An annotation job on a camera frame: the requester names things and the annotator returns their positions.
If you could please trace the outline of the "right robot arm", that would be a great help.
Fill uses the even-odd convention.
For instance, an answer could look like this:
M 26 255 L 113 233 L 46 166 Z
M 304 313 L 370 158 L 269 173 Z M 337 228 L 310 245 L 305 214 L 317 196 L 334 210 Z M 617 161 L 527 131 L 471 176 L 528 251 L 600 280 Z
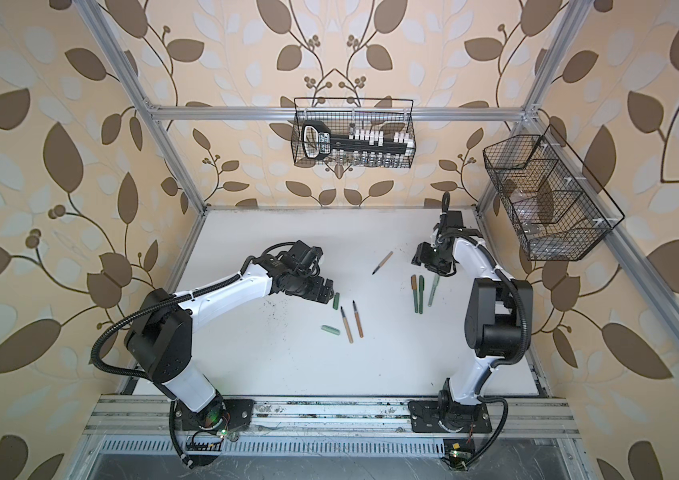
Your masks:
M 487 404 L 493 396 L 483 394 L 493 373 L 515 365 L 531 346 L 533 288 L 513 278 L 489 252 L 476 229 L 463 223 L 463 214 L 449 207 L 451 196 L 443 194 L 439 223 L 431 241 L 417 246 L 413 265 L 423 266 L 438 278 L 461 272 L 469 280 L 469 303 L 465 313 L 465 341 L 473 360 L 447 378 L 435 401 L 411 401 L 409 412 L 416 432 L 461 433 L 471 428 L 491 430 Z

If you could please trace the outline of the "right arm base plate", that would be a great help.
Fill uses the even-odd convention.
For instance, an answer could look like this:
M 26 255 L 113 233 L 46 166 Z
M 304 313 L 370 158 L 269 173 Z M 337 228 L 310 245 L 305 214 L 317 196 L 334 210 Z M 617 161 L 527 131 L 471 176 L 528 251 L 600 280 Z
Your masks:
M 453 433 L 467 435 L 471 432 L 493 432 L 489 410 L 485 404 L 461 405 L 439 400 L 413 400 L 407 404 L 411 416 L 411 429 L 415 433 Z

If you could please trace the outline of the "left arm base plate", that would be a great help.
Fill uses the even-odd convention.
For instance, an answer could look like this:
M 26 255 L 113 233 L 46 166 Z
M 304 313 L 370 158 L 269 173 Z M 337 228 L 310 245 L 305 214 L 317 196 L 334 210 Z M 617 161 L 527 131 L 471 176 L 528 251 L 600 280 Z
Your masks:
M 214 407 L 205 407 L 200 413 L 189 410 L 182 402 L 175 402 L 171 418 L 181 431 L 243 431 L 253 420 L 254 400 L 227 398 Z

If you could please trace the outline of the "dark green pen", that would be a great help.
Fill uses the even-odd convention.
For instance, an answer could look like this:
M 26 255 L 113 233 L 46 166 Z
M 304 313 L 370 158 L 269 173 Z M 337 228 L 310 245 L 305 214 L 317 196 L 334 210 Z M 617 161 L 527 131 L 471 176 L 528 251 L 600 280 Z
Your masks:
M 425 310 L 425 276 L 419 275 L 419 280 L 417 280 L 417 296 L 419 296 L 419 314 L 423 314 Z
M 433 306 L 433 302 L 435 302 L 435 294 L 437 294 L 437 287 L 439 287 L 439 280 L 441 280 L 441 276 L 435 274 L 435 277 L 433 277 L 433 282 L 431 282 L 431 291 L 429 291 L 429 298 L 427 298 L 427 307 Z

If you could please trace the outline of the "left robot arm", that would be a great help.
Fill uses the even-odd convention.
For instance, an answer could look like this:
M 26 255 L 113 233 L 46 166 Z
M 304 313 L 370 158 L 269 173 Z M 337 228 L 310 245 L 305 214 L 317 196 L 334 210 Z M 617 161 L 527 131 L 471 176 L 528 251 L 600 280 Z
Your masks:
M 200 418 L 204 428 L 217 424 L 223 396 L 192 360 L 193 335 L 211 321 L 253 300 L 284 294 L 327 304 L 333 281 L 321 276 L 323 251 L 302 241 L 277 243 L 248 256 L 232 275 L 195 290 L 169 294 L 155 289 L 141 308 L 116 322 L 94 342 L 90 361 L 105 373 L 146 379 L 167 398 Z M 124 346 L 137 368 L 104 361 L 104 344 L 126 329 Z

